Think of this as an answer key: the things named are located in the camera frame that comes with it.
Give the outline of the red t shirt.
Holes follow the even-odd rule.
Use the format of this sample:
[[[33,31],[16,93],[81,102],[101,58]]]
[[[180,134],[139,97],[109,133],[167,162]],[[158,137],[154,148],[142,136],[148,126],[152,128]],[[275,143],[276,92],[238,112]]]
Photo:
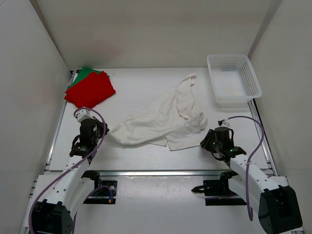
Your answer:
[[[86,78],[78,82],[66,92],[64,99],[77,108],[94,108],[116,93],[109,76],[101,71],[99,74],[91,72]]]

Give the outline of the white t shirt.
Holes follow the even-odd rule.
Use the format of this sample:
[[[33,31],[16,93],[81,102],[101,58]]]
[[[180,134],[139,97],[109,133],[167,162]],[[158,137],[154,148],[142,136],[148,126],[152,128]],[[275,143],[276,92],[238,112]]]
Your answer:
[[[149,143],[168,146],[171,151],[198,146],[208,119],[195,107],[195,78],[189,75],[144,110],[112,125],[110,136],[123,146]]]

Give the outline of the green t shirt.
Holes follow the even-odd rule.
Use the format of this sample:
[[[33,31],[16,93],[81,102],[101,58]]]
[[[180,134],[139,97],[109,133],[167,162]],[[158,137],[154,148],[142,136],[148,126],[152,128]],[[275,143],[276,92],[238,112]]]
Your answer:
[[[81,71],[78,73],[77,77],[73,80],[73,82],[67,87],[67,89],[71,88],[72,86],[76,85],[83,79],[85,79],[88,75],[90,75],[92,72],[95,72],[96,74],[100,74],[100,71],[94,70],[88,67],[83,67]]]

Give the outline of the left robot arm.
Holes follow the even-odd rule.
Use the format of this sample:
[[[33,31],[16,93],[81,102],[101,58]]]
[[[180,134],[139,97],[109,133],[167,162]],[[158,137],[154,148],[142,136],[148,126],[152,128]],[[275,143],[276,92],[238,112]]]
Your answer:
[[[95,171],[88,168],[105,135],[104,119],[90,115],[78,118],[79,134],[73,139],[69,158],[62,174],[34,200],[29,211],[31,234],[72,234],[79,207],[89,195],[102,190]]]

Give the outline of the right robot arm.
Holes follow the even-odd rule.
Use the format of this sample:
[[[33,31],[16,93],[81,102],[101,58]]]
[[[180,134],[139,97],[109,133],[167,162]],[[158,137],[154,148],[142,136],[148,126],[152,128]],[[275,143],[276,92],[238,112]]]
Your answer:
[[[258,215],[263,230],[268,234],[280,234],[302,227],[303,221],[294,189],[269,178],[253,164],[247,153],[234,145],[234,131],[228,127],[209,130],[200,143],[230,168],[221,173],[219,181],[192,189],[193,193],[205,193],[212,198],[238,195]]]

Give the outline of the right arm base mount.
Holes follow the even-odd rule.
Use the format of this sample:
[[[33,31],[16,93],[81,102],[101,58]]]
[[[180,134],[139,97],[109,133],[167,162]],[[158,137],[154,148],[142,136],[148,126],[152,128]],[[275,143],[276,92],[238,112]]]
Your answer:
[[[230,191],[226,179],[204,180],[206,206],[246,206],[246,202]]]

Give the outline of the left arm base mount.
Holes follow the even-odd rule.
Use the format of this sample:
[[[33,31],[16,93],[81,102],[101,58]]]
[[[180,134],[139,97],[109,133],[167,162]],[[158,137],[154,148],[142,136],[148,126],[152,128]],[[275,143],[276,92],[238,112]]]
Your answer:
[[[89,178],[94,182],[94,190],[84,204],[107,204],[113,205],[117,198],[117,180],[102,178],[96,171],[86,171],[82,178]]]

